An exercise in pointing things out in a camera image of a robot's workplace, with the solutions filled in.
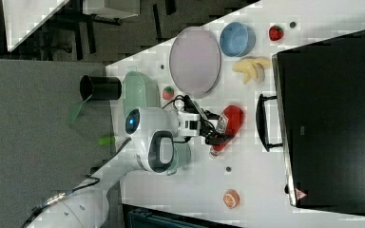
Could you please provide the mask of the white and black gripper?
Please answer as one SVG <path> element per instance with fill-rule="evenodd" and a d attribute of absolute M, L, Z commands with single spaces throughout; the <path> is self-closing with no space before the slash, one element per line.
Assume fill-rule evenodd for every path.
<path fill-rule="evenodd" d="M 217 120 L 220 116 L 209 110 L 202 110 L 188 95 L 183 98 L 183 108 L 178 111 L 179 135 L 181 137 L 205 137 L 208 133 L 206 120 Z M 233 139 L 232 135 L 213 134 L 205 137 L 208 145 L 220 145 Z"/>

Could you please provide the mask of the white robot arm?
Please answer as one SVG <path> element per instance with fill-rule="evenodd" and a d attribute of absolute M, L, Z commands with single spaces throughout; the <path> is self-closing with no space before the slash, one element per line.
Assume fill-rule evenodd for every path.
<path fill-rule="evenodd" d="M 79 185 L 33 209 L 21 228 L 101 228 L 106 222 L 107 192 L 135 170 L 165 174 L 178 167 L 178 143 L 203 137 L 220 145 L 232 137 L 212 124 L 218 116 L 187 95 L 182 109 L 137 107 L 125 116 L 126 138 L 117 154 Z"/>

